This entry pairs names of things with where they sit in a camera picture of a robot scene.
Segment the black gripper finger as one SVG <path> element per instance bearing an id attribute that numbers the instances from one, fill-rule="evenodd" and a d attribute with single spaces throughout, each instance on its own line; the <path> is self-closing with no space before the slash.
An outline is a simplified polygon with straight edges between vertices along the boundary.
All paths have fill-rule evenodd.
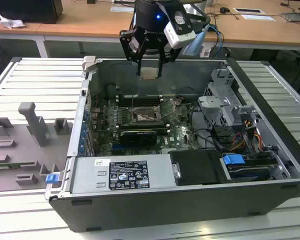
<path id="1" fill-rule="evenodd" d="M 157 66 L 157 76 L 161 77 L 162 76 L 162 69 L 163 65 L 166 63 L 173 63 L 179 56 L 182 47 L 177 48 L 177 49 L 171 49 L 168 53 L 165 52 L 165 45 L 164 41 L 161 38 L 157 39 L 158 41 L 158 53 L 159 53 L 159 61 L 158 61 L 158 66 Z"/>
<path id="2" fill-rule="evenodd" d="M 143 28 L 121 30 L 119 41 L 128 61 L 137 63 L 136 75 L 141 75 L 141 61 L 147 49 L 147 35 Z"/>

